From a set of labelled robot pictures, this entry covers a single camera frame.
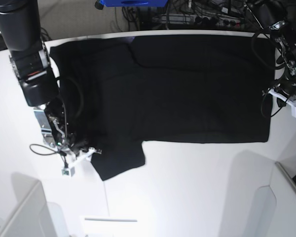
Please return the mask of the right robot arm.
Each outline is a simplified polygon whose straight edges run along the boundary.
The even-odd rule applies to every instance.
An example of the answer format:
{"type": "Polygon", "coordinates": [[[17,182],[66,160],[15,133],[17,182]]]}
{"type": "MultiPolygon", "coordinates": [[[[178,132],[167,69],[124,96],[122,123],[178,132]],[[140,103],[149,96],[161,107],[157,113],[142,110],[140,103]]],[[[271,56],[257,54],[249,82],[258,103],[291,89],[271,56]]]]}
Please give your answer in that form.
{"type": "Polygon", "coordinates": [[[61,91],[45,46],[36,0],[0,0],[0,34],[10,52],[9,60],[28,106],[40,125],[44,148],[62,157],[65,168],[91,160],[102,150],[78,138],[75,122],[84,108],[81,86],[71,77],[65,80],[77,90],[77,108],[69,115],[66,92],[61,91]]]}

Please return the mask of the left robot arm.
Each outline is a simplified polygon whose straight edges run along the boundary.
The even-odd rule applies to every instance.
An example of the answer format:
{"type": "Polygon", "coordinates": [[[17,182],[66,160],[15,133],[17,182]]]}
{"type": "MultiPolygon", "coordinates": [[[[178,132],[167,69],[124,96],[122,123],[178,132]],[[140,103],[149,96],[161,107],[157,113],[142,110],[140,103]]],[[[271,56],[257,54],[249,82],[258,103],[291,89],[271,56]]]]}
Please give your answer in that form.
{"type": "Polygon", "coordinates": [[[289,105],[296,117],[296,31],[287,18],[287,11],[278,0],[246,0],[245,8],[259,25],[259,30],[252,37],[252,49],[257,37],[268,33],[271,43],[280,53],[278,65],[271,68],[283,68],[284,72],[267,94],[276,97],[278,107],[289,105]]]}

